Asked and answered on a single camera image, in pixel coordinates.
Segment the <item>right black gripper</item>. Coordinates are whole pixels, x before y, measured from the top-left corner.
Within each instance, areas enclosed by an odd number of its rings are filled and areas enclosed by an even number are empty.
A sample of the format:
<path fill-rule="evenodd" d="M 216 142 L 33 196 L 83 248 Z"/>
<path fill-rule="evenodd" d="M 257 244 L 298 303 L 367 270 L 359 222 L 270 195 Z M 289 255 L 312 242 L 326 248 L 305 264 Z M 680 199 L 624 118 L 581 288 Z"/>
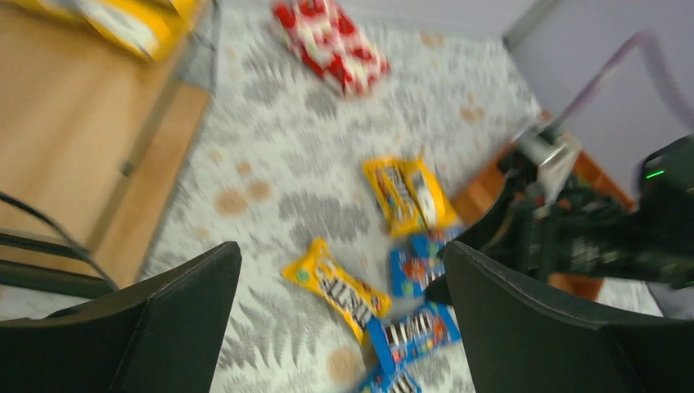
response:
<path fill-rule="evenodd" d="M 559 203 L 547 205 L 529 164 L 509 165 L 503 180 L 498 199 L 456 242 L 539 282 L 556 273 L 650 279 L 651 253 L 639 245 L 637 215 L 616 199 L 572 174 Z"/>

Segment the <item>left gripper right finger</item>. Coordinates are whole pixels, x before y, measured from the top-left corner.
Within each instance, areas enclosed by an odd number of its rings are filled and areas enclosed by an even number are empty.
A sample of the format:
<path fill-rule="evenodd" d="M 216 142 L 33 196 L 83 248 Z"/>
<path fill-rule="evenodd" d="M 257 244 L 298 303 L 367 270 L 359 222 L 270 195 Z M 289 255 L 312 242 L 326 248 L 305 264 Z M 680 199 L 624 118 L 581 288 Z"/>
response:
<path fill-rule="evenodd" d="M 443 260 L 478 392 L 692 391 L 692 321 L 585 300 L 460 242 Z"/>

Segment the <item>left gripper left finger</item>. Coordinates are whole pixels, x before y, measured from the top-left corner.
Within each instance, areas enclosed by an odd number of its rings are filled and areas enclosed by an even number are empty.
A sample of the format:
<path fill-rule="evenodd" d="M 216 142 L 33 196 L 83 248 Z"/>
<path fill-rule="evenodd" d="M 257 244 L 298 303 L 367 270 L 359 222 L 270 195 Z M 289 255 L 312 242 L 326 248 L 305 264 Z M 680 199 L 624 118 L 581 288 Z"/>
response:
<path fill-rule="evenodd" d="M 2 391 L 207 392 L 241 262 L 224 242 L 95 300 L 2 322 Z"/>

